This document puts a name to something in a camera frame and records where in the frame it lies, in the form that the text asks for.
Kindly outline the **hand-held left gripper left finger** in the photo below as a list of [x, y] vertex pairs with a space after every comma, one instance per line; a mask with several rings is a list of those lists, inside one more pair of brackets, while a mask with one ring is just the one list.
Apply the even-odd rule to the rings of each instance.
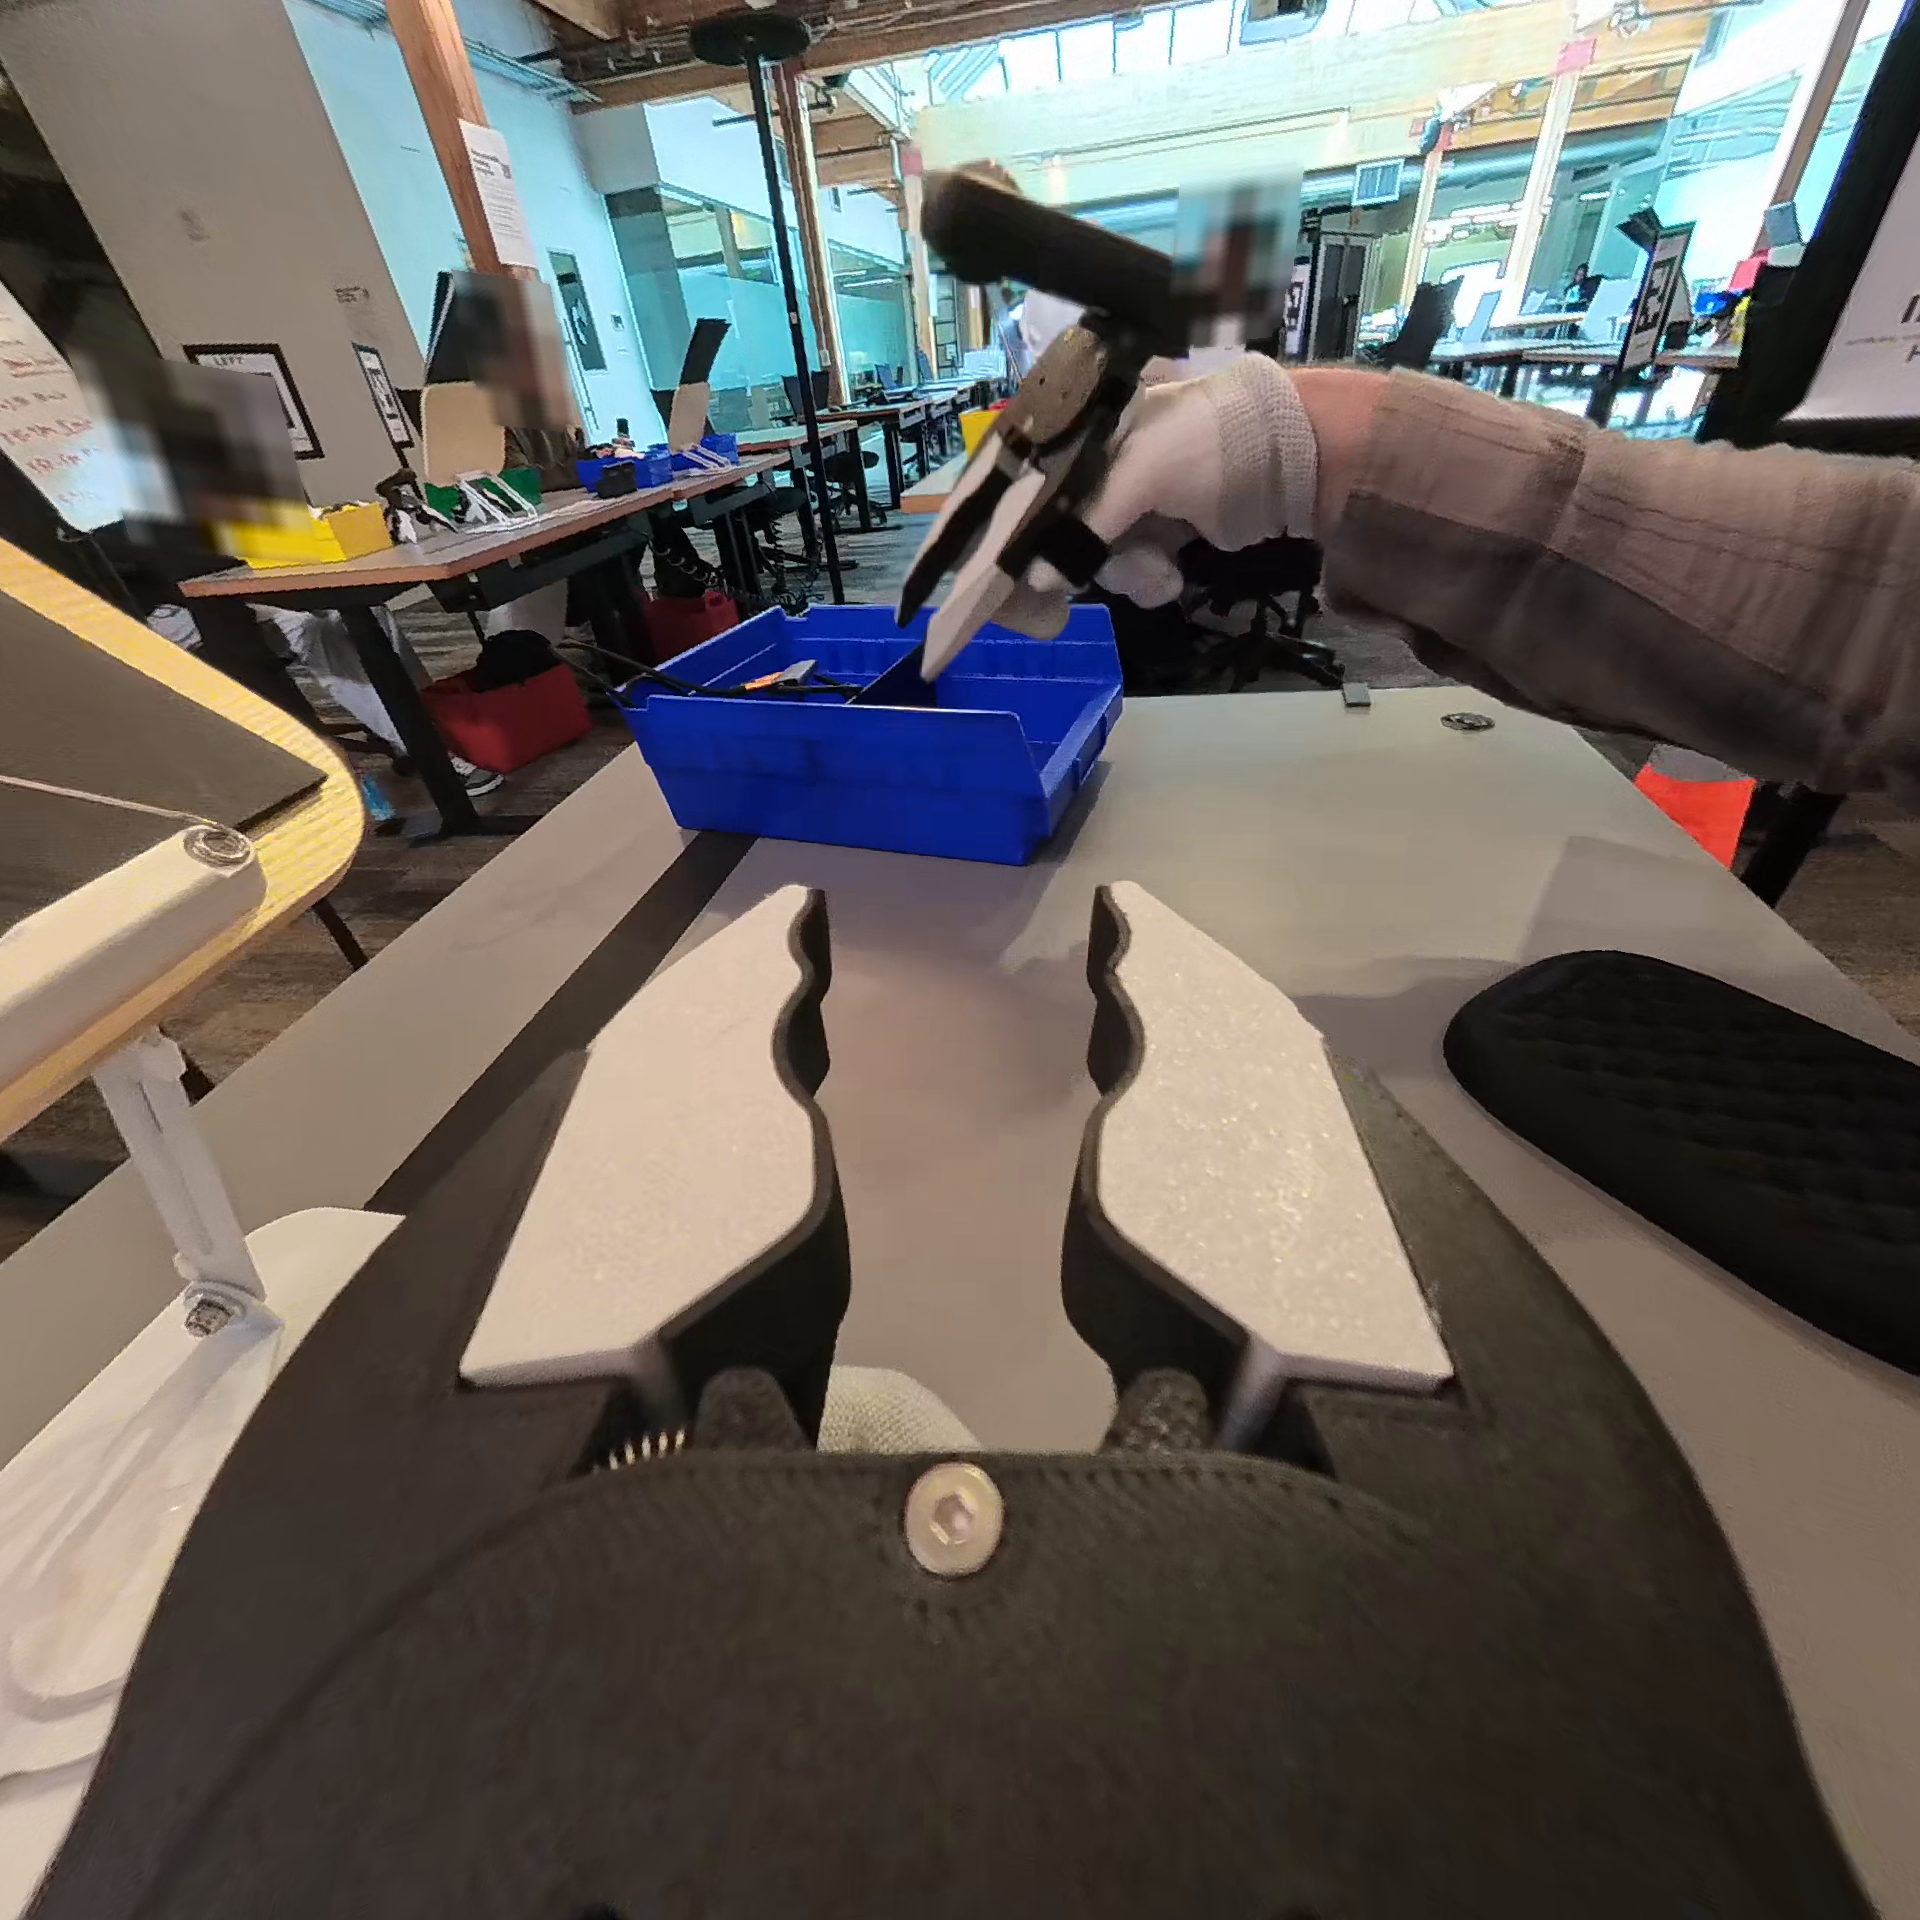
[[590, 1042], [461, 1358], [474, 1389], [829, 1365], [852, 1297], [829, 1072], [829, 903], [785, 883]]

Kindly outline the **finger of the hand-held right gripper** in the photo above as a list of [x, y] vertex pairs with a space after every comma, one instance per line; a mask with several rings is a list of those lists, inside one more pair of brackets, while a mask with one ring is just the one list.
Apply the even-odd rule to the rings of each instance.
[[942, 582], [943, 598], [920, 637], [920, 681], [931, 683], [1003, 616], [1021, 619], [1045, 606], [1038, 629], [1059, 634], [1067, 589], [1088, 581], [1088, 524], [1063, 478], [1066, 467], [1050, 482], [1021, 484], [960, 573]]
[[1021, 484], [1046, 482], [1061, 472], [1072, 434], [1074, 372], [1053, 367], [1032, 369], [972, 454], [906, 568], [896, 611], [899, 626], [911, 623], [930, 606], [935, 589], [960, 573], [987, 539], [997, 512], [1012, 505]]

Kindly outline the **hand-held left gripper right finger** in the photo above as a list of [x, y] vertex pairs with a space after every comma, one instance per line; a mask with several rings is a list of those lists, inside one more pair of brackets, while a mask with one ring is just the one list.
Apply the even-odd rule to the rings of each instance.
[[1066, 1309], [1124, 1394], [1183, 1373], [1211, 1411], [1300, 1384], [1427, 1398], [1452, 1358], [1322, 1033], [1142, 883], [1087, 941], [1087, 1121]]

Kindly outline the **blue plastic bin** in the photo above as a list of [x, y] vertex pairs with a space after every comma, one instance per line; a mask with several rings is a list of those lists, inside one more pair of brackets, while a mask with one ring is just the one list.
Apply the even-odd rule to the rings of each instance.
[[614, 699], [680, 828], [1023, 866], [1124, 708], [1111, 614], [987, 626], [920, 677], [930, 613], [763, 611], [632, 675]]

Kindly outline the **person's right hand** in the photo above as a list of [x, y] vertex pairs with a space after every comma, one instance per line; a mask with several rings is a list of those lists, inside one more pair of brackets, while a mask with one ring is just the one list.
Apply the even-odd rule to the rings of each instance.
[[1322, 448], [1294, 372], [1259, 353], [1211, 370], [1150, 361], [1105, 478], [1079, 512], [1105, 547], [1091, 585], [1142, 611], [1183, 589], [1179, 552], [1322, 542]]

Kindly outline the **red storage crate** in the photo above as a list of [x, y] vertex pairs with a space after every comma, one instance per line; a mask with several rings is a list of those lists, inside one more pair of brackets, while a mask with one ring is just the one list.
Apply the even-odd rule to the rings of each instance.
[[649, 662], [679, 658], [739, 623], [741, 613], [726, 591], [646, 594], [640, 604], [645, 658]]
[[491, 773], [515, 773], [591, 733], [587, 698], [565, 662], [499, 687], [469, 675], [433, 681], [418, 703], [449, 753]]

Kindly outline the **dark cloth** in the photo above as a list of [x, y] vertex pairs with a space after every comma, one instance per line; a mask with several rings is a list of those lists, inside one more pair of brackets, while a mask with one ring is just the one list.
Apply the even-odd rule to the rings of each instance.
[[1838, 1344], [1918, 1375], [1918, 1066], [1622, 951], [1502, 975], [1447, 1023], [1507, 1132]]

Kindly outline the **background office desk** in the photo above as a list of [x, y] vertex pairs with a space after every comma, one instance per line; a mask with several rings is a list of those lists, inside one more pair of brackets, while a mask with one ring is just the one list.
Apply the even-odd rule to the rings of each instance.
[[629, 637], [645, 635], [632, 563], [649, 546], [654, 517], [687, 501], [743, 493], [776, 467], [778, 459], [758, 455], [608, 500], [562, 493], [556, 501], [524, 516], [439, 529], [423, 542], [392, 544], [335, 563], [234, 563], [189, 577], [180, 594], [195, 607], [229, 598], [339, 614], [373, 691], [395, 723], [402, 758], [431, 796], [431, 806], [402, 817], [395, 832], [408, 843], [512, 837], [531, 828], [537, 817], [477, 807], [420, 705], [418, 689], [373, 613], [405, 591], [427, 588], [441, 611], [479, 614], [537, 589], [585, 577], [594, 645], [602, 654], [629, 655]]

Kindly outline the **orange traffic cone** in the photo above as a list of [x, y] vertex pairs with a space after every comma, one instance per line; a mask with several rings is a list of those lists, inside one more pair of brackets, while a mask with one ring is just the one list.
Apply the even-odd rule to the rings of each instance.
[[1719, 866], [1733, 867], [1759, 780], [1712, 754], [1657, 743], [1634, 787]]

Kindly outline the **wooden beam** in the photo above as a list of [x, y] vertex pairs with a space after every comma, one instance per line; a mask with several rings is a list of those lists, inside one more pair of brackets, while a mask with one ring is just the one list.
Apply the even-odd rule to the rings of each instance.
[[387, 3], [387, 14], [472, 268], [527, 278], [524, 268], [503, 262], [497, 253], [467, 151], [465, 126], [482, 126], [487, 118], [455, 7], [451, 3]]

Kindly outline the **black framed marker sign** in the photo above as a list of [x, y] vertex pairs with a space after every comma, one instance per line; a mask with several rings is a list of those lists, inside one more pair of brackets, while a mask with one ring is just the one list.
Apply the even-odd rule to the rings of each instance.
[[1918, 24], [1906, 5], [1797, 268], [1761, 273], [1703, 445], [1916, 459], [1916, 140]]

